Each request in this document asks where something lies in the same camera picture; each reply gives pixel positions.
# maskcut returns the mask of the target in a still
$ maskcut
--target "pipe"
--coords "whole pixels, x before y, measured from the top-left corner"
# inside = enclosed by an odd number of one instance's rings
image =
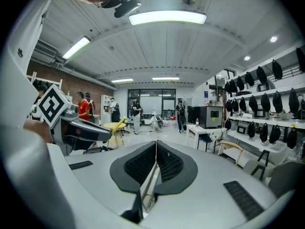
[[[74,75],[75,77],[78,77],[78,78],[84,79],[84,80],[86,80],[86,81],[89,81],[89,82],[98,84],[98,85],[100,85],[100,86],[107,87],[107,88],[109,88],[109,89],[111,89],[111,90],[117,90],[117,89],[118,89],[118,87],[110,86],[110,85],[108,85],[108,84],[106,84],[106,83],[100,82],[100,81],[98,81],[98,80],[96,80],[96,79],[94,79],[94,78],[92,78],[92,77],[90,77],[90,76],[86,76],[86,75],[84,75],[84,74],[82,74],[82,73],[80,73],[80,72],[77,72],[77,71],[75,71],[75,70],[67,69],[67,68],[63,67],[62,65],[59,66],[60,64],[58,65],[59,67],[58,67],[58,66],[56,67],[56,66],[47,64],[47,63],[45,63],[45,62],[43,62],[43,61],[41,61],[41,60],[35,59],[35,58],[31,58],[31,60],[33,60],[33,61],[35,61],[35,62],[38,62],[38,63],[40,63],[40,64],[43,64],[43,65],[46,65],[46,66],[51,67],[51,68],[61,70],[61,71],[65,72],[65,73]]]
[[[240,65],[238,65],[238,64],[235,64],[235,63],[232,63],[231,65],[233,65],[233,66],[235,66],[235,67],[238,67],[238,68],[240,68],[240,69],[243,69],[244,71],[247,70],[246,68],[244,68],[244,67],[242,67],[242,66],[240,66]]]

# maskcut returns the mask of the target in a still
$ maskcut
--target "white cabinet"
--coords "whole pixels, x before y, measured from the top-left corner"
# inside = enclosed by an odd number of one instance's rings
[[[101,95],[101,126],[105,123],[111,122],[111,112],[105,110],[105,107],[109,107],[111,104],[112,96]]]

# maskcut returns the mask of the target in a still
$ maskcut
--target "shelf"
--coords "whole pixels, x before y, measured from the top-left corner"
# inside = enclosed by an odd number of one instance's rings
[[[256,65],[256,66],[254,66],[254,67],[251,67],[251,68],[248,69],[247,71],[242,72],[241,74],[239,74],[239,75],[233,77],[233,78],[230,79],[230,80],[236,80],[239,76],[246,75],[247,72],[252,73],[252,72],[256,71],[257,68],[258,68],[259,66],[260,66],[260,67],[263,67],[263,66],[265,66],[265,65],[267,65],[267,64],[269,64],[269,63],[271,63],[273,59],[274,59],[274,60],[278,60],[278,59],[284,57],[285,55],[287,55],[287,54],[289,54],[289,53],[295,51],[296,48],[302,47],[303,45],[304,45],[304,42],[303,42],[303,41],[298,41],[298,42],[295,43],[295,45],[293,45],[292,47],[290,47],[290,48],[284,50],[283,52],[279,53],[278,55],[275,55],[274,57],[272,57],[272,58],[270,58],[270,59],[268,59],[268,60],[266,60],[266,61],[264,61],[264,62],[262,62],[262,63],[260,63],[260,64],[258,64],[258,65]]]
[[[298,129],[305,129],[305,120],[281,120],[276,118],[270,119],[253,119],[253,118],[244,118],[244,117],[236,117],[230,116],[231,120],[239,120],[239,121],[247,121],[247,122],[255,122],[260,124],[267,123],[268,125],[279,125],[283,127],[295,127]]]
[[[242,97],[246,100],[246,99],[250,98],[251,96],[258,97],[258,96],[263,96],[264,94],[267,94],[268,96],[272,96],[273,94],[275,94],[276,91],[278,91],[281,95],[290,94],[291,88],[293,88],[297,91],[305,91],[305,83],[299,83],[299,84],[295,84],[292,86],[285,86],[285,87],[267,90],[267,91],[263,91],[263,92],[259,92],[259,93],[230,97],[229,100],[233,100],[233,99],[238,100],[238,99],[242,99]]]
[[[224,154],[228,155],[235,161],[238,159],[238,156],[240,154],[240,150],[237,148],[227,148],[223,151]],[[244,150],[242,155],[240,156],[240,159],[238,161],[238,165],[240,165],[242,168],[245,166],[245,164],[250,160],[258,160],[258,156],[248,152],[247,150]]]
[[[259,134],[255,134],[252,139],[248,135],[240,134],[237,131],[228,131],[227,135],[253,146],[260,152],[268,150],[270,152],[277,153],[280,152],[283,148],[287,148],[287,144],[281,141],[277,141],[275,144],[271,144],[269,143],[268,139],[266,142],[262,143],[261,139],[259,138]]]

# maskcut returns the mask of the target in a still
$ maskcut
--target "bowl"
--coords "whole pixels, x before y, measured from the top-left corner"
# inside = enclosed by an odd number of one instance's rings
[[[294,116],[293,113],[279,113],[278,115],[282,120],[290,120]]]

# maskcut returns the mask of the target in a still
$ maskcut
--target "man in red shirt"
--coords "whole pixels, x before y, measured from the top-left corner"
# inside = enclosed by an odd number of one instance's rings
[[[84,99],[84,94],[82,92],[78,92],[76,94],[75,100],[78,102],[78,117],[89,121],[89,104]]]

